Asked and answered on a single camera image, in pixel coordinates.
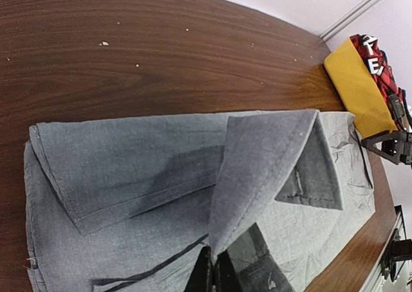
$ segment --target wooden table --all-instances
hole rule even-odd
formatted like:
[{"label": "wooden table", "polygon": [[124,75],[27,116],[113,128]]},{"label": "wooden table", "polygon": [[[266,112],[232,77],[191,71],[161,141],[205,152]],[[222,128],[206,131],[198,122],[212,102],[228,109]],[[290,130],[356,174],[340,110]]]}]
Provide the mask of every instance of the wooden table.
[{"label": "wooden table", "polygon": [[[37,122],[255,109],[343,110],[325,43],[220,0],[0,0],[0,291],[31,291],[23,144]],[[395,220],[376,214],[307,291],[358,291]]]}]

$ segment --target folded garment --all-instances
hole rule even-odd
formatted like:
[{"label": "folded garment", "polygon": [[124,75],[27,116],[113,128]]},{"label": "folded garment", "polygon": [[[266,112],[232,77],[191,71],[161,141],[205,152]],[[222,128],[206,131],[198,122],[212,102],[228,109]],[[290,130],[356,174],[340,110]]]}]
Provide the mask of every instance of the folded garment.
[{"label": "folded garment", "polygon": [[[349,134],[353,117],[327,115],[252,111],[31,127],[24,173],[34,291],[183,291],[202,244],[210,240],[217,255],[254,223],[285,282],[302,291],[312,274],[296,279],[290,269],[324,250],[316,276],[374,211]],[[350,201],[367,188],[368,209],[335,242],[339,214],[348,219],[359,206],[347,203],[348,178],[356,186]],[[303,220],[307,210],[313,221]],[[293,234],[270,233],[290,229],[294,214],[310,239],[298,254]]]}]

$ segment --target yellow box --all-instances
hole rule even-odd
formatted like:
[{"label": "yellow box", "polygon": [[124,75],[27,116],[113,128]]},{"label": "yellow box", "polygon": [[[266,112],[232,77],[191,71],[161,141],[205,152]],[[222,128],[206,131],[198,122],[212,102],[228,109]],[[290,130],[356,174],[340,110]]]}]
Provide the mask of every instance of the yellow box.
[{"label": "yellow box", "polygon": [[348,38],[324,61],[345,108],[355,115],[363,138],[397,131],[391,113],[361,56]]}]

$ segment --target wood grain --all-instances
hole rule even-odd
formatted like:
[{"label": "wood grain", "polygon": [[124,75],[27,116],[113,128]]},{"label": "wood grain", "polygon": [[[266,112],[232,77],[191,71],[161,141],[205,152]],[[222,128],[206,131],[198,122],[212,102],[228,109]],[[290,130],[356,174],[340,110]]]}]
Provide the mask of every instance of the wood grain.
[{"label": "wood grain", "polygon": [[[314,35],[221,0],[0,0],[0,291],[31,291],[23,183],[30,125],[340,111],[322,66],[328,53]],[[381,162],[373,168],[377,213],[309,291],[357,291],[389,235],[393,203]]]}]

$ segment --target yellow object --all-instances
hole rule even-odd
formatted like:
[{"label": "yellow object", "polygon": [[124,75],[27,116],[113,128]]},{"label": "yellow object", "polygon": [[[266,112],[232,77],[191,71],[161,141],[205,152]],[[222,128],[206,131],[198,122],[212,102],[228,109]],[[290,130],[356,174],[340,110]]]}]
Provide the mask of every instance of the yellow object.
[{"label": "yellow object", "polygon": [[324,66],[345,108],[355,115],[355,127],[362,138],[397,131],[371,73],[349,38],[325,59]]}]

